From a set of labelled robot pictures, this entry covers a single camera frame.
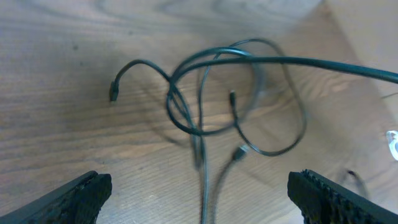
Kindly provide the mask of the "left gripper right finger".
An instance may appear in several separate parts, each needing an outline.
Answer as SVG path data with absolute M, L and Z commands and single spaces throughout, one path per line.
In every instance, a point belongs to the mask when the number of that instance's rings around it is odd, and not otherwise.
M 312 170 L 290 172 L 287 194 L 304 224 L 397 224 L 397 214 Z

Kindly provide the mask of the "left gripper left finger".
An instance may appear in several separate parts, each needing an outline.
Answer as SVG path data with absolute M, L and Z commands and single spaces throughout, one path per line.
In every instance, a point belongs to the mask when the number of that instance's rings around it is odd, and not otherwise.
M 1 223 L 96 223 L 112 192 L 110 174 L 89 171 L 1 217 Z

